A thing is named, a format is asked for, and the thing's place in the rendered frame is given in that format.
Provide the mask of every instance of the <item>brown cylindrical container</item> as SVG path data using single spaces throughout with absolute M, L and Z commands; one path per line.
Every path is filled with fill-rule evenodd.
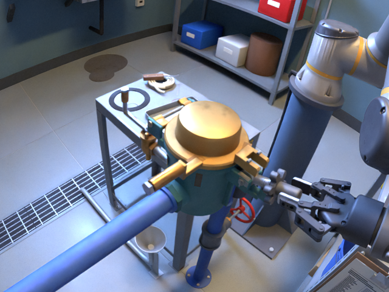
M 282 41 L 267 33 L 251 34 L 246 69 L 260 76 L 274 75 L 282 50 Z

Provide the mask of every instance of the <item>cable coil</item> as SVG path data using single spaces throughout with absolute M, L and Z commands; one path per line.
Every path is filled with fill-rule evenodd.
M 174 83 L 176 82 L 174 77 L 164 74 L 165 80 L 162 83 L 159 83 L 155 80 L 149 80 L 148 85 L 152 88 L 154 88 L 159 93 L 165 93 L 166 89 L 170 89 L 174 86 Z

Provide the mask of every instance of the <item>tile floor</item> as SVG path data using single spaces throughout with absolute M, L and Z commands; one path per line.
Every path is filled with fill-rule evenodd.
M 269 106 L 267 93 L 245 80 L 191 53 L 170 52 L 170 36 L 163 33 L 124 44 L 0 91 L 0 220 L 101 161 L 94 100 L 144 73 L 179 74 L 180 81 L 230 106 L 263 131 L 258 148 L 269 151 L 286 96 Z M 128 65 L 111 80 L 96 83 L 89 80 L 83 65 L 101 54 L 122 55 Z M 115 126 L 109 123 L 108 127 L 111 153 L 131 144 Z M 360 159 L 358 133 L 333 117 L 305 174 L 311 181 L 322 176 L 352 181 L 356 195 L 365 193 L 379 176 Z M 110 216 L 117 215 L 106 192 L 95 198 Z M 0 254 L 0 291 L 102 225 L 103 220 L 84 202 L 21 240 Z M 298 230 L 269 260 L 228 230 L 210 264 L 213 280 L 202 290 L 295 291 L 325 245 L 326 240 L 315 243 Z M 198 250 L 188 258 L 188 267 L 197 256 Z M 122 246 L 60 291 L 195 291 L 185 281 L 186 269 L 175 273 L 168 265 L 170 256 L 164 253 L 160 258 L 165 274 L 154 280 L 145 264 Z

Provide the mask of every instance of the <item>brass dome cap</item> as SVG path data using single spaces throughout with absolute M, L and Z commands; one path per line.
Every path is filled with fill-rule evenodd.
M 200 101 L 180 111 L 175 134 L 188 151 L 215 157 L 237 148 L 241 130 L 241 120 L 234 110 L 218 102 Z

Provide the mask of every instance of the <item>red bin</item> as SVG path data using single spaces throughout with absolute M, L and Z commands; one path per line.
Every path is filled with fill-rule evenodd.
M 303 19 L 306 3 L 308 0 L 303 0 L 301 4 L 298 20 Z M 283 23 L 289 23 L 292 18 L 295 0 L 260 0 L 258 12 L 273 17 Z

